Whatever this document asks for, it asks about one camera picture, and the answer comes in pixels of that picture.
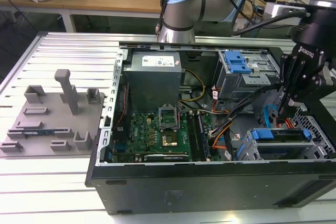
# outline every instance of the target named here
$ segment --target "wooden desk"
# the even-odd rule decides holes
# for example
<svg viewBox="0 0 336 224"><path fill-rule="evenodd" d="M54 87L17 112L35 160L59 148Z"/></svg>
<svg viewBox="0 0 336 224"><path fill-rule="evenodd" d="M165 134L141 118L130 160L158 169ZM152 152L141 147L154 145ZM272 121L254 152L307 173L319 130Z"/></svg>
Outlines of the wooden desk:
<svg viewBox="0 0 336 224"><path fill-rule="evenodd" d="M61 14L66 31L76 32L72 15L158 18L160 0L11 0L22 12ZM8 0L0 0L0 10L15 11Z"/></svg>

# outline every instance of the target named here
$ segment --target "white table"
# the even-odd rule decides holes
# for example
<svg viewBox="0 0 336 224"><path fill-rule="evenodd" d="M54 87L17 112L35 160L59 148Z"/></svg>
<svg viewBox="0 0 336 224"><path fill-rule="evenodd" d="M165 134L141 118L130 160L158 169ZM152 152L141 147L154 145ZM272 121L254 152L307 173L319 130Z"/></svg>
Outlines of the white table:
<svg viewBox="0 0 336 224"><path fill-rule="evenodd" d="M154 36L49 33L37 37L0 85L0 141L25 102L29 84L60 92L57 68L71 71L77 91L107 89L119 41L155 42ZM278 46L289 52L289 40L204 38L197 42ZM327 99L328 106L334 99ZM109 216L94 188L84 185L89 157L0 159L0 223L336 223L336 190L306 207L181 214Z"/></svg>

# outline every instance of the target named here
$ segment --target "motherboard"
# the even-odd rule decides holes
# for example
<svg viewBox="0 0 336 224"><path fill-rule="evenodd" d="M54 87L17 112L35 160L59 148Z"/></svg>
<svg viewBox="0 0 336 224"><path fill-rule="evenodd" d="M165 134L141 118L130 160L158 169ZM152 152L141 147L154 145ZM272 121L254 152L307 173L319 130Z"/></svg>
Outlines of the motherboard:
<svg viewBox="0 0 336 224"><path fill-rule="evenodd" d="M174 124L177 130L162 129L162 124ZM180 161L209 159L208 132L212 130L207 113L133 113L127 141L115 143L113 156L118 162L154 162L176 157Z"/></svg>

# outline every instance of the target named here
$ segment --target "metal bracket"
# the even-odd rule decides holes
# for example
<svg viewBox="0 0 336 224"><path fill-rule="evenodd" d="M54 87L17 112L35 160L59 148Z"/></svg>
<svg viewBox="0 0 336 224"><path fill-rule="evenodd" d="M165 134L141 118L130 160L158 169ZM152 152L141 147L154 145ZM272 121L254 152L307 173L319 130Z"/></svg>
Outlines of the metal bracket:
<svg viewBox="0 0 336 224"><path fill-rule="evenodd" d="M118 87L122 70L122 61L124 55L127 55L127 53L128 53L127 49L119 49L117 52L117 57L115 59L116 61L114 63L112 83L108 93L106 109L102 113L102 117L104 117L104 122L99 137L96 166L100 166L101 149L109 145L112 137L112 127L113 127L112 122L114 116L114 108L116 107L116 101L117 101Z"/></svg>

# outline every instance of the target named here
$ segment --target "power supply label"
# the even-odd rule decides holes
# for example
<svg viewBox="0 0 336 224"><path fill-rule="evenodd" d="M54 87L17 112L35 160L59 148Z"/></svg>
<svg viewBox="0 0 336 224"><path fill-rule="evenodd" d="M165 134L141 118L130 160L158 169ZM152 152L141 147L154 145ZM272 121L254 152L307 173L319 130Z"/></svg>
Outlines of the power supply label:
<svg viewBox="0 0 336 224"><path fill-rule="evenodd" d="M142 57L143 67L174 67L174 56L145 55Z"/></svg>

